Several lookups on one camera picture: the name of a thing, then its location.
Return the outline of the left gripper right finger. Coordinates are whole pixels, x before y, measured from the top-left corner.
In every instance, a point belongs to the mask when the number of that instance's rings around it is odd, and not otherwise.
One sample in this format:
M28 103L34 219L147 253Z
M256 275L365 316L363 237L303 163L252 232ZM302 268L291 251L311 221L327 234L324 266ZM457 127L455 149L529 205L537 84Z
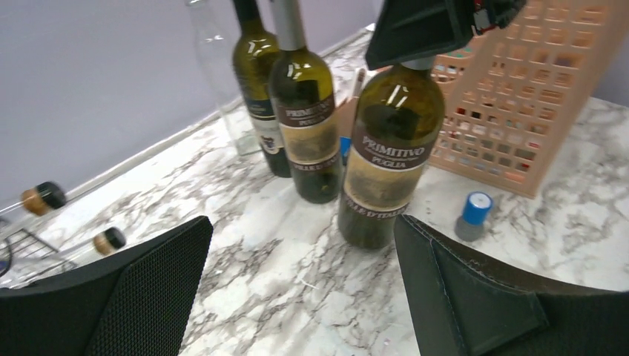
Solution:
M628 293L516 268L396 219L395 246L423 355L626 355Z

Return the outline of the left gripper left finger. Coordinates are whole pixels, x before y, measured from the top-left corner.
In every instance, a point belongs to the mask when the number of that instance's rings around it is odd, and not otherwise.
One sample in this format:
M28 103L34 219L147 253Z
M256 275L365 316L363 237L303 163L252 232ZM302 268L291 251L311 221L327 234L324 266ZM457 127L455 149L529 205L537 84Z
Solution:
M3 355L177 355L213 234L198 216L20 289L1 290Z

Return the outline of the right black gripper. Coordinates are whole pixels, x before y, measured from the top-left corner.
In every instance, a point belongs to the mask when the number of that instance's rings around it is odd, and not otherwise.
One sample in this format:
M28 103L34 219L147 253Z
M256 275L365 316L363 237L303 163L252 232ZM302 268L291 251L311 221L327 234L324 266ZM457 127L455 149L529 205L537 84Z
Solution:
M365 61L370 70L448 53L474 36L508 27L527 0L386 0Z

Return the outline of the wine bottle silver foil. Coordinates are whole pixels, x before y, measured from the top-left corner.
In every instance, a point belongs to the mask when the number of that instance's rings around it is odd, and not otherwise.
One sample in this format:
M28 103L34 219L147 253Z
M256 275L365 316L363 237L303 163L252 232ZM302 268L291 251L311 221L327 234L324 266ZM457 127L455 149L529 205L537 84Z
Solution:
M380 249L408 206L445 118L435 57L391 66L358 99L337 215L347 243Z
M342 159L328 65L310 51L298 1L272 1L280 49L269 78L274 112L298 194L323 204L340 190Z

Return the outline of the dark green wine bottle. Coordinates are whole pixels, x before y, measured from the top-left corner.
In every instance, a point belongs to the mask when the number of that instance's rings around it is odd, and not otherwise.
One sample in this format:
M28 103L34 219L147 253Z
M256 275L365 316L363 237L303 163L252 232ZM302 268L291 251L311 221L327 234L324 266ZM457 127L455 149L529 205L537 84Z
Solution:
M233 0L232 4L241 31L232 52L232 68L270 171L289 178L289 162L269 93L269 76L280 53L277 39L264 28L255 0Z

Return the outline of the clear glass bottle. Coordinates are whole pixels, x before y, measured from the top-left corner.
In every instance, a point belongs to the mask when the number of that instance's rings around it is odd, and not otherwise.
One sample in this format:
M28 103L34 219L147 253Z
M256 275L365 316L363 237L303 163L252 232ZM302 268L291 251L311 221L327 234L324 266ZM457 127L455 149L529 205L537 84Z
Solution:
M210 87L231 143L240 156L260 151L231 66L240 35L230 1L185 1L194 29L197 61Z

